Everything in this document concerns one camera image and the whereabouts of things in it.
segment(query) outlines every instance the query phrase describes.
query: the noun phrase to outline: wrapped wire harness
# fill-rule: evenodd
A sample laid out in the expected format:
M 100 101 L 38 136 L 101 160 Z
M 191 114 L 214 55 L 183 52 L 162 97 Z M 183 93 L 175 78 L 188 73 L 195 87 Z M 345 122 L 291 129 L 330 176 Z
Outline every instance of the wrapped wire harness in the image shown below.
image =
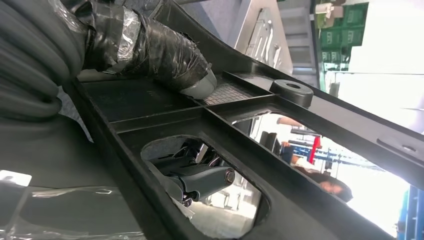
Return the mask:
M 0 0 L 0 121 L 53 117 L 58 86 L 82 69 L 150 76 L 196 99 L 215 89 L 207 61 L 181 34 L 106 1 L 63 2 Z

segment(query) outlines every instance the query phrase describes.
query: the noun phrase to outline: person's hair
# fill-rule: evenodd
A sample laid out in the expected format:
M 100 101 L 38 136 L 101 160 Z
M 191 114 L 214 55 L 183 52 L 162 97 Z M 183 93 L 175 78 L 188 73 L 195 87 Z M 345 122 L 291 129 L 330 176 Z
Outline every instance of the person's hair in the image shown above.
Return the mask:
M 341 191 L 337 194 L 334 194 L 339 199 L 343 200 L 345 203 L 349 202 L 351 199 L 354 198 L 352 195 L 352 190 L 348 185 L 346 185 L 344 182 L 340 181 L 337 178 L 334 178 L 332 176 L 328 176 L 325 174 L 322 174 L 320 172 L 308 172 L 303 167 L 295 167 L 297 170 L 308 176 L 310 179 L 314 180 L 316 183 L 320 184 L 322 182 L 329 182 L 333 185 L 338 185 L 341 187 Z

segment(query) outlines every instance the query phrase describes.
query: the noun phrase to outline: round mounting hole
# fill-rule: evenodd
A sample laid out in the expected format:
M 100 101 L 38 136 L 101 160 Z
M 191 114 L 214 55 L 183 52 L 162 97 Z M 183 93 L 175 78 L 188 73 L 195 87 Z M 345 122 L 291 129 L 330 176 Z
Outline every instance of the round mounting hole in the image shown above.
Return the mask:
M 296 84 L 293 84 L 293 83 L 287 83 L 287 86 L 289 86 L 289 87 L 291 87 L 291 88 L 294 88 L 294 89 L 301 89 L 301 87 L 300 87 L 300 86 L 298 86 L 298 85 L 296 85 Z
M 402 145 L 402 148 L 409 151 L 409 152 L 416 152 L 415 148 L 408 146 L 408 145 Z

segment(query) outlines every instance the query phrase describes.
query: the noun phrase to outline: bolt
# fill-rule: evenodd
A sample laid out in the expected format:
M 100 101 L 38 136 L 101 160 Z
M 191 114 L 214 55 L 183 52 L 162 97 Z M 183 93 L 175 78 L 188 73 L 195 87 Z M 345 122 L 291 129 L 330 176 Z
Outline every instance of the bolt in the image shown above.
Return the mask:
M 234 180 L 236 179 L 236 173 L 232 168 L 228 168 L 225 171 L 225 181 L 229 184 L 232 184 Z

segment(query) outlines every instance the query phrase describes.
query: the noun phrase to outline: grey foam seal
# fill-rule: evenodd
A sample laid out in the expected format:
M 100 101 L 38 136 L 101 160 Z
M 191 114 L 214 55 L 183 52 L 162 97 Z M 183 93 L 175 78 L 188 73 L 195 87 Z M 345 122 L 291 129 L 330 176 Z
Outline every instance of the grey foam seal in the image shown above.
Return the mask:
M 204 78 L 193 86 L 181 90 L 180 93 L 193 97 L 196 100 L 205 99 L 211 95 L 217 86 L 217 78 L 210 68 L 206 71 L 207 75 Z

